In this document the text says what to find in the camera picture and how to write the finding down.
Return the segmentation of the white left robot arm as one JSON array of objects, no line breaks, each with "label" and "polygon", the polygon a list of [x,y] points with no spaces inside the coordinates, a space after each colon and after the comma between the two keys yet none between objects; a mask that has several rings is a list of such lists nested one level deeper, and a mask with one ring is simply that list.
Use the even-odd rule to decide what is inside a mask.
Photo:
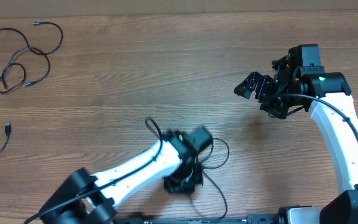
[{"label": "white left robot arm", "polygon": [[72,173],[40,209],[46,224],[111,223],[117,208],[155,180],[171,194],[192,194],[202,184],[198,154],[212,145],[203,126],[191,133],[168,130],[151,148],[127,162],[95,174]]}]

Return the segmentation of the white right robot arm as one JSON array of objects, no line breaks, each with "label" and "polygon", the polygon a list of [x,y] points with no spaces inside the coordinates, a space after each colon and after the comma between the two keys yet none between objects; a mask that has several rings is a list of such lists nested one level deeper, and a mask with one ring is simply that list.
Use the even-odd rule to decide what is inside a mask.
[{"label": "white right robot arm", "polygon": [[331,156],[338,196],[323,208],[281,207],[275,215],[247,217],[248,223],[358,223],[358,118],[352,90],[341,72],[326,72],[319,47],[304,44],[272,61],[273,77],[252,72],[234,93],[271,118],[286,119],[305,110],[319,128]]}]

